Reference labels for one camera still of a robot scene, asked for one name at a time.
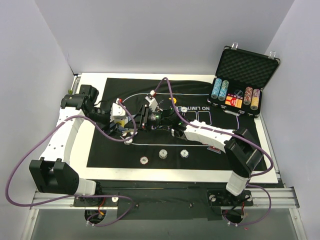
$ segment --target yellow poker chip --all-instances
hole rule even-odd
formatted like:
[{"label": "yellow poker chip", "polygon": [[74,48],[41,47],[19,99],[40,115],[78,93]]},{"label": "yellow poker chip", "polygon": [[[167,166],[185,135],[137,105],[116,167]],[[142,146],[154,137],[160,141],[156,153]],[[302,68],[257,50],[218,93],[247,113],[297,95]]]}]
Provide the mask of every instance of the yellow poker chip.
[{"label": "yellow poker chip", "polygon": [[175,97],[173,98],[173,102],[174,102],[174,104],[177,103],[177,99]]}]

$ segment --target black foam lining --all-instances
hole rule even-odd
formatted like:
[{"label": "black foam lining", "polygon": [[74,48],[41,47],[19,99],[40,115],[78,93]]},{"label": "black foam lining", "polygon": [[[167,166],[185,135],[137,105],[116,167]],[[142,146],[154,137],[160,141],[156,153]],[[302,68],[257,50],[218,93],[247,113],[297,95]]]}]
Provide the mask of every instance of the black foam lining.
[{"label": "black foam lining", "polygon": [[224,48],[216,70],[217,78],[244,83],[246,86],[261,89],[270,80],[280,60],[242,49]]}]

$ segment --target black cloth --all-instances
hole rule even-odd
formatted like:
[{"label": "black cloth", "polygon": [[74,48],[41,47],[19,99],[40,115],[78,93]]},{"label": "black cloth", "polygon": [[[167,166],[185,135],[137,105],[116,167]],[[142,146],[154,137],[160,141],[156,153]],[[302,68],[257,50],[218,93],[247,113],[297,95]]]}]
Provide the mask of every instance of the black cloth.
[{"label": "black cloth", "polygon": [[[145,94],[155,89],[158,80],[148,79],[122,79],[108,78],[103,92],[102,108],[109,108],[117,98],[125,100],[123,104],[131,112],[136,114],[145,104]],[[176,106],[189,107],[188,117],[199,116],[200,122],[206,122],[222,129],[237,129],[237,119],[232,114],[224,113],[221,109],[207,105],[208,93],[212,85],[206,82],[179,80],[171,81],[172,91],[176,98]],[[167,93],[157,94],[156,100],[168,99],[169,90],[166,82],[157,91]],[[260,145],[256,124],[253,118],[240,116],[239,124],[247,128],[256,143]],[[165,130],[153,130],[150,132],[139,131],[134,137],[136,144],[171,144],[171,145],[201,145],[199,142],[185,141],[171,136]],[[168,152],[166,159],[159,158],[159,151],[165,149]],[[180,156],[181,150],[189,152],[188,158]],[[146,156],[148,163],[143,165],[140,158]],[[125,169],[189,169],[189,170],[230,170],[225,153],[210,151],[205,146],[148,146],[125,145],[124,143],[110,141],[103,137],[97,130],[94,131],[87,167],[92,168],[125,168]],[[261,161],[255,170],[267,169],[264,161]]]}]

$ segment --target black bracket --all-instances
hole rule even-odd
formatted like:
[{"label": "black bracket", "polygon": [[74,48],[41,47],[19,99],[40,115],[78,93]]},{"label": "black bracket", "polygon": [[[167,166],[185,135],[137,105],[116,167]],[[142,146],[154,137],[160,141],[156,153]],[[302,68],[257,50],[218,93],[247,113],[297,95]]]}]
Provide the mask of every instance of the black bracket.
[{"label": "black bracket", "polygon": [[41,193],[73,195],[78,189],[79,175],[67,163],[32,160],[29,170],[36,187]]},{"label": "black bracket", "polygon": [[[258,144],[251,133],[244,127],[233,131],[233,133],[252,143]],[[232,171],[243,178],[250,178],[252,171],[264,159],[263,154],[250,144],[236,137],[232,137],[224,143],[225,153]]]},{"label": "black bracket", "polygon": [[238,196],[232,195],[225,189],[212,189],[206,191],[207,200],[212,207],[241,207],[253,206],[254,201],[249,190],[244,190]]}]

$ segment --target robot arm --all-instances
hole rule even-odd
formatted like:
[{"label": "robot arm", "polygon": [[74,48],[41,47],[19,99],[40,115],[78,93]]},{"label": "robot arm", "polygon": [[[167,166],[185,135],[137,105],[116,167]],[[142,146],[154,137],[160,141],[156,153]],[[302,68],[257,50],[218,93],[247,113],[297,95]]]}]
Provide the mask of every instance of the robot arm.
[{"label": "robot arm", "polygon": [[234,196],[240,195],[245,189],[252,171],[263,159],[263,154],[238,138],[215,131],[235,134],[255,143],[256,141],[253,136],[245,128],[228,130],[206,125],[205,122],[198,122],[196,120],[189,122],[191,125],[181,121],[170,100],[161,101],[157,106],[156,112],[152,111],[147,105],[142,107],[140,118],[140,127],[142,129],[148,131],[167,127],[174,137],[186,141],[200,142],[226,153],[232,170],[226,189]]},{"label": "robot arm", "polygon": [[[86,116],[100,124],[102,129],[110,125],[110,112],[95,107],[99,92],[91,85],[81,85],[79,93],[65,95],[61,101],[59,125],[70,116]],[[42,193],[66,195],[94,195],[96,182],[80,178],[70,166],[70,154],[83,118],[67,121],[54,133],[39,160],[32,160],[30,173]]]}]

